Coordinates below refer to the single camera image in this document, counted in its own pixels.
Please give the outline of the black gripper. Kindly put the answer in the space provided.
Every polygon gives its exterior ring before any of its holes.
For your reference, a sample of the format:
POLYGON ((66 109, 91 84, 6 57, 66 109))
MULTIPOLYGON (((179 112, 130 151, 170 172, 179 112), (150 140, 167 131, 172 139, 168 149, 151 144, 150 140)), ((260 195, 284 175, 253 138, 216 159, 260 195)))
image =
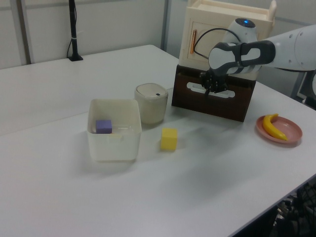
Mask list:
POLYGON ((205 97, 207 97, 210 92, 219 93, 227 91, 226 77, 226 75, 217 76, 212 70, 200 73, 200 84, 205 89, 205 97))

